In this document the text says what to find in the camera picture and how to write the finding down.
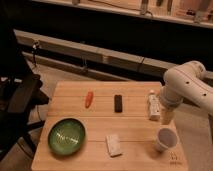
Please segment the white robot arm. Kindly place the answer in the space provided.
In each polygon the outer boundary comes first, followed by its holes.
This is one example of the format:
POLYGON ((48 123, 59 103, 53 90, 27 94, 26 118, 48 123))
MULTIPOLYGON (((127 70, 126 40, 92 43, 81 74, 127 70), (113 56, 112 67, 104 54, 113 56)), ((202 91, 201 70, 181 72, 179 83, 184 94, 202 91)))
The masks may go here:
POLYGON ((206 69, 199 61, 190 61, 168 69, 163 76, 159 101, 163 106, 162 124, 168 125, 173 110, 186 98, 213 116, 213 87, 203 81, 206 69))

